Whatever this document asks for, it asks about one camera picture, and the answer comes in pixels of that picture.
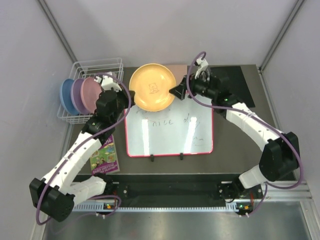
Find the yellow bear plate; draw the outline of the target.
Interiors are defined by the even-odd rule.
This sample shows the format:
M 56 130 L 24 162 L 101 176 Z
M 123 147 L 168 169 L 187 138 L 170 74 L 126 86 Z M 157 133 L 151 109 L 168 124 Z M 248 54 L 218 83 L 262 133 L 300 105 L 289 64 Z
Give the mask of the yellow bear plate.
M 159 112 L 169 107 L 175 98 L 170 90 L 176 85 L 174 74 L 158 63 L 139 67 L 129 81 L 129 89 L 135 92 L 135 104 L 148 112 Z

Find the pink plate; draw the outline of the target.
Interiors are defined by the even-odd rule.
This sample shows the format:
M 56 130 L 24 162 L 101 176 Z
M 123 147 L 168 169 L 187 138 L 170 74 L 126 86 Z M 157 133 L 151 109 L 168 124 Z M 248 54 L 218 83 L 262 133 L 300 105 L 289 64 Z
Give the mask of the pink plate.
M 80 96 L 84 107 L 94 113 L 97 106 L 96 101 L 102 92 L 101 86 L 93 77 L 87 77 L 81 84 Z

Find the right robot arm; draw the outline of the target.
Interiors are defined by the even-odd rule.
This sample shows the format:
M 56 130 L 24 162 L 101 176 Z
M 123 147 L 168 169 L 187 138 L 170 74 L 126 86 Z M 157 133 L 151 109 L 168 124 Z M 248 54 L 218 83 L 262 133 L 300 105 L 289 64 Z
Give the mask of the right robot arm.
M 187 74 L 169 93 L 180 100 L 186 96 L 194 99 L 196 95 L 210 99 L 207 107 L 240 128 L 258 145 L 262 151 L 259 164 L 231 183 L 234 194 L 245 198 L 253 187 L 263 183 L 272 185 L 294 170 L 303 169 L 299 140 L 293 132 L 283 133 L 263 121 L 230 91 L 227 83 L 227 79 L 215 75 L 204 79 L 198 74 Z

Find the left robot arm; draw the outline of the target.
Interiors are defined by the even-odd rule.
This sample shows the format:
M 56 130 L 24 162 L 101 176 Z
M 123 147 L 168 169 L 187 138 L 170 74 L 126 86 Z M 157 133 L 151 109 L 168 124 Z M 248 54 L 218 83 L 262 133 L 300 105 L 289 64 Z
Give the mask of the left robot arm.
M 135 104 L 134 97 L 133 90 L 100 93 L 95 113 L 85 123 L 72 147 L 42 179 L 31 181 L 29 189 L 38 225 L 43 224 L 41 212 L 62 222 L 74 206 L 98 195 L 106 199 L 113 194 L 113 185 L 102 173 L 80 183 L 74 184 L 73 181 L 93 153 L 106 143 L 115 127 L 125 119 Z

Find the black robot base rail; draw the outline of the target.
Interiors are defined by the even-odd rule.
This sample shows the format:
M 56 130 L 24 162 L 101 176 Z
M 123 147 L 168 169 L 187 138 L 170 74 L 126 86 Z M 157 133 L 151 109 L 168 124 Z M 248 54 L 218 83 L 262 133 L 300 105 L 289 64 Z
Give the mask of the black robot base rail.
M 238 193 L 236 174 L 111 174 L 103 195 L 115 194 L 122 207 L 222 207 L 231 200 L 262 198 L 262 187 Z

